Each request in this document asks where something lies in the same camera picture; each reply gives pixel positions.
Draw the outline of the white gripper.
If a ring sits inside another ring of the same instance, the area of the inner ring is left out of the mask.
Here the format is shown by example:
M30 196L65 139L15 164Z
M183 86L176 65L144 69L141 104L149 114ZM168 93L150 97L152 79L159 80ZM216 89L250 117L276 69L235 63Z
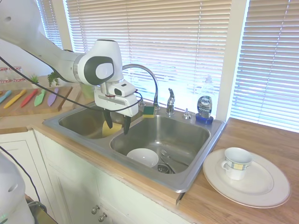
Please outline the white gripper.
M105 82L94 87L95 104L104 108L103 114L108 127L113 127L110 112L117 112L124 116L123 132L128 134L131 117L138 113L138 101L134 94L136 88L126 80Z

